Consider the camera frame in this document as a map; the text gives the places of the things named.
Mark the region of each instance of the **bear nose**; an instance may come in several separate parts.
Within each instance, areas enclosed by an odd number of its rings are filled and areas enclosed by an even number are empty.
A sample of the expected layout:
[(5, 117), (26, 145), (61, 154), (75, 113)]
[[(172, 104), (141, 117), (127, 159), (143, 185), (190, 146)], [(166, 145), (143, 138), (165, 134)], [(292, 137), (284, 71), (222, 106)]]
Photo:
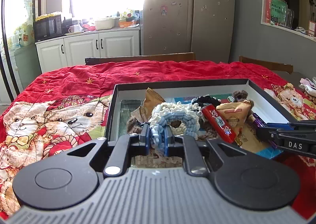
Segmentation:
[(69, 125), (74, 124), (78, 119), (73, 119), (68, 122)]

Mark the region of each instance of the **red bag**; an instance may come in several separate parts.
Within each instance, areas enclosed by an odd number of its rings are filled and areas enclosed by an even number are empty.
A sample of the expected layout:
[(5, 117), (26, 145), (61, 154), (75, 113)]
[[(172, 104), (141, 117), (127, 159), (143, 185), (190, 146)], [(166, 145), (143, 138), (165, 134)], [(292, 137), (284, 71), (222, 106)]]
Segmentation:
[(214, 105), (210, 104), (203, 107), (202, 113), (225, 142), (233, 143), (235, 141), (235, 132), (232, 130), (225, 118), (223, 118), (216, 110)]

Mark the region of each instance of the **cabinet door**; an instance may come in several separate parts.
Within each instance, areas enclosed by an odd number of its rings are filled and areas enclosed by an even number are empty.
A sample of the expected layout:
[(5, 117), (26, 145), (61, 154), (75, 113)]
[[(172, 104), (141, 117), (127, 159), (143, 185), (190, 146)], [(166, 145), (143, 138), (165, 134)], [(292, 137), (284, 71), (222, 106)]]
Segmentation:
[(64, 39), (39, 43), (36, 48), (42, 73), (67, 67)]
[(101, 57), (139, 55), (139, 30), (99, 33)]
[(79, 35), (64, 38), (68, 66), (85, 65), (87, 57), (100, 57), (98, 34)]

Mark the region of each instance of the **white cup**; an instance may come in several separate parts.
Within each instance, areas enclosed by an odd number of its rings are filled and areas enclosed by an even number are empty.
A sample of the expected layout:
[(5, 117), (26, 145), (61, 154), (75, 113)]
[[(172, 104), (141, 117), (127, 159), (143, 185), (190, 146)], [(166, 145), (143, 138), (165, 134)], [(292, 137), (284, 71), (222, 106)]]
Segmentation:
[(83, 28), (80, 26), (80, 24), (76, 24), (76, 25), (70, 26), (68, 29), (68, 32), (69, 33), (79, 32), (79, 31), (82, 31), (82, 29)]

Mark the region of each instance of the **microwave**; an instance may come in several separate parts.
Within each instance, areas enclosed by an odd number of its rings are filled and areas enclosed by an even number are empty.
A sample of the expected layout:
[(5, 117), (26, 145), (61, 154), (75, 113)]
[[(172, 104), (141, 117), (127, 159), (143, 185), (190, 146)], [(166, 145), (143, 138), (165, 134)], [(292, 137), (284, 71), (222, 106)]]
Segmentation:
[(62, 32), (60, 15), (50, 16), (39, 21), (35, 21), (33, 26), (35, 42), (64, 35)]

